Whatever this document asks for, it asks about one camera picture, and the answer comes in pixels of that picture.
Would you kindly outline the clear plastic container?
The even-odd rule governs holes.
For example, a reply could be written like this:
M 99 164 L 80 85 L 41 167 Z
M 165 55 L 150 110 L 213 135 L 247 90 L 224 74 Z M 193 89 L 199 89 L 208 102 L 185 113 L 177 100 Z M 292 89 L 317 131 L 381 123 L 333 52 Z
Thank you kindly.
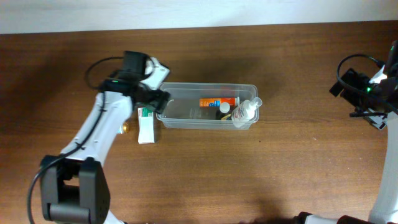
M 259 111 L 256 110 L 251 120 L 241 127 L 236 127 L 231 120 L 216 118 L 216 114 L 220 111 L 218 103 L 200 106 L 202 99 L 210 98 L 238 99 L 238 103 L 252 100 L 258 96 L 254 85 L 165 82 L 161 84 L 160 89 L 170 93 L 166 109 L 161 115 L 157 115 L 157 119 L 167 128 L 245 130 L 259 119 Z

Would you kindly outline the white green medicine box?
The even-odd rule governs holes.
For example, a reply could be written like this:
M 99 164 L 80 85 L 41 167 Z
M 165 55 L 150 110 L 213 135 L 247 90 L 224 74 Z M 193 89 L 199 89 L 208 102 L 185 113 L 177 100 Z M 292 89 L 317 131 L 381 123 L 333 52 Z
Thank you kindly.
M 139 108 L 138 122 L 139 122 L 139 144 L 155 143 L 154 134 L 154 113 L 147 108 Z

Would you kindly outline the small gold-capped jar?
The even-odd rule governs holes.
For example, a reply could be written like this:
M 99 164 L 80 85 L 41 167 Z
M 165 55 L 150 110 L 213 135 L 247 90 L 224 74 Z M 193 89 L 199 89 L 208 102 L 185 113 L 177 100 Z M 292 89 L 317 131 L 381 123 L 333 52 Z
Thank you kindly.
M 129 121 L 125 121 L 118 129 L 118 134 L 126 134 L 130 131 Z

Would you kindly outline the dark bottle white cap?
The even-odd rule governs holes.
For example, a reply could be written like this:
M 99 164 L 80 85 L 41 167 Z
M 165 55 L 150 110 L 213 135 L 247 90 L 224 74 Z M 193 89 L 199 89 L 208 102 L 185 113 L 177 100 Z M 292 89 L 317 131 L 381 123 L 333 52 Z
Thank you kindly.
M 220 104 L 218 111 L 216 112 L 216 120 L 231 120 L 231 113 L 230 113 L 231 106 L 229 103 L 224 102 Z

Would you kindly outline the orange tablet tube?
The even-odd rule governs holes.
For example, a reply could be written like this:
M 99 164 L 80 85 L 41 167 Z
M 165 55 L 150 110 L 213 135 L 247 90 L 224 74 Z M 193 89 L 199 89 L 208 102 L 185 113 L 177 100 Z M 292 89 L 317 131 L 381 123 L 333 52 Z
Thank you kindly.
M 199 107 L 220 107 L 222 103 L 227 103 L 230 106 L 238 106 L 240 98 L 200 98 Z

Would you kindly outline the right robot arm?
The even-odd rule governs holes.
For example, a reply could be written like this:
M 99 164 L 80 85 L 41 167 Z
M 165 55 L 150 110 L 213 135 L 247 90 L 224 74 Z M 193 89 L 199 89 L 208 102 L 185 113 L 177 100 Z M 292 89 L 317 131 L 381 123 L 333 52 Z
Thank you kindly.
M 340 75 L 341 66 L 355 57 L 368 58 L 379 71 L 368 77 L 352 68 Z M 354 106 L 351 118 L 363 118 L 378 130 L 387 128 L 387 149 L 377 199 L 367 220 L 344 215 L 325 218 L 307 212 L 293 217 L 292 223 L 397 223 L 397 41 L 391 44 L 386 62 L 365 54 L 344 58 L 336 69 L 336 83 L 330 93 L 344 98 Z

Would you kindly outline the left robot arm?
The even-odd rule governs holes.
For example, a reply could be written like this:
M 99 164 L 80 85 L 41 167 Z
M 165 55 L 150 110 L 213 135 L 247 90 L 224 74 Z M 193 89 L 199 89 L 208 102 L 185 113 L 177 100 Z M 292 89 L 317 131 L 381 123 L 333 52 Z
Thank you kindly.
M 110 210 L 103 166 L 118 129 L 135 106 L 163 112 L 169 93 L 160 81 L 110 78 L 98 87 L 91 113 L 57 156 L 45 156 L 35 176 L 40 181 L 42 214 L 55 223 L 120 223 Z

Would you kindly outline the white spray bottle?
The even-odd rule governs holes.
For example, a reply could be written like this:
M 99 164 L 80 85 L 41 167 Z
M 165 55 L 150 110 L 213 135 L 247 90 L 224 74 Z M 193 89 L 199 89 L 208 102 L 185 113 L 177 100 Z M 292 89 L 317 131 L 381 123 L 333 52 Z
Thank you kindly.
M 241 128 L 250 121 L 256 110 L 262 105 L 262 100 L 255 97 L 252 100 L 245 100 L 231 113 L 231 120 L 236 128 Z

